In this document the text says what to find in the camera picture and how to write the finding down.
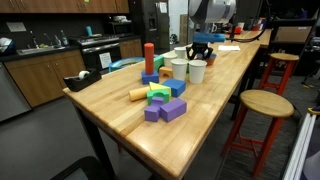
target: orange cylinder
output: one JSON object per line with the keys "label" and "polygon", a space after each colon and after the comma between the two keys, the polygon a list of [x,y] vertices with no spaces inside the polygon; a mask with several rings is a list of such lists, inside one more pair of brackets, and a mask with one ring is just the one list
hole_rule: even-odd
{"label": "orange cylinder", "polygon": [[146,74],[151,75],[153,74],[154,45],[152,43],[144,44],[144,53]]}

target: bar stool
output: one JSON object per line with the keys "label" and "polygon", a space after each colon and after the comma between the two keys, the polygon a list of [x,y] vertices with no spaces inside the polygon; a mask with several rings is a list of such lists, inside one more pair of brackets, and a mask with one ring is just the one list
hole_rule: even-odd
{"label": "bar stool", "polygon": [[[229,137],[221,152],[225,156],[229,148],[244,149],[253,151],[256,156],[256,164],[253,169],[252,175],[256,177],[259,175],[266,157],[271,149],[272,143],[284,122],[284,118],[291,116],[294,112],[291,103],[283,97],[263,91],[263,90],[247,90],[240,94],[241,108],[239,114],[233,124]],[[248,110],[257,113],[271,116],[272,122],[263,142],[249,138],[241,137],[240,128]],[[234,142],[239,135],[239,142]],[[256,151],[255,145],[262,145],[260,152]]]}
{"label": "bar stool", "polygon": [[[295,63],[299,60],[299,56],[292,54],[284,53],[273,53],[270,55],[270,60],[266,70],[263,73],[258,89],[263,89],[265,87],[275,88],[277,90],[276,94],[283,94],[284,89],[286,88],[287,82],[291,73],[293,71]],[[272,70],[276,66],[277,61],[284,61],[286,63],[286,68],[282,75],[280,84],[269,83],[268,79],[271,75]]]}

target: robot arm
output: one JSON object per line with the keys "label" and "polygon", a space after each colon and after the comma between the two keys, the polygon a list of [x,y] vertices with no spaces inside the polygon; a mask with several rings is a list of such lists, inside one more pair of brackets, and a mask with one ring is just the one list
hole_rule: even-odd
{"label": "robot arm", "polygon": [[236,0],[190,0],[189,16],[196,24],[227,22],[236,10]]}
{"label": "robot arm", "polygon": [[200,33],[196,32],[193,44],[187,47],[188,59],[201,54],[208,59],[213,51],[208,42],[224,42],[223,34],[210,34],[210,23],[227,22],[236,10],[236,0],[190,0],[189,16],[195,24],[200,24]]}

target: refrigerator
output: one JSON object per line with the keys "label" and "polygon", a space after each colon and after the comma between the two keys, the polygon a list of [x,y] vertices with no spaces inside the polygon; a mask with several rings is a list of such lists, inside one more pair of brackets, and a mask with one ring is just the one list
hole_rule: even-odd
{"label": "refrigerator", "polygon": [[6,68],[0,62],[0,121],[31,110]]}
{"label": "refrigerator", "polygon": [[153,43],[155,54],[170,50],[168,0],[130,0],[130,19],[141,42]]}

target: green block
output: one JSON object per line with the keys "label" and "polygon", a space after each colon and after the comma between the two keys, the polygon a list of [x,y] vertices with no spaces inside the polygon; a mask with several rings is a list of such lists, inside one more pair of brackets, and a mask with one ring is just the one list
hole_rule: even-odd
{"label": "green block", "polygon": [[154,61],[153,67],[154,67],[154,70],[156,71],[158,71],[160,67],[164,65],[164,58],[162,55],[155,57],[153,61]]}
{"label": "green block", "polygon": [[148,106],[151,105],[152,97],[162,97],[164,103],[169,102],[169,92],[167,90],[161,89],[161,90],[153,90],[147,92],[147,99],[148,99]]}

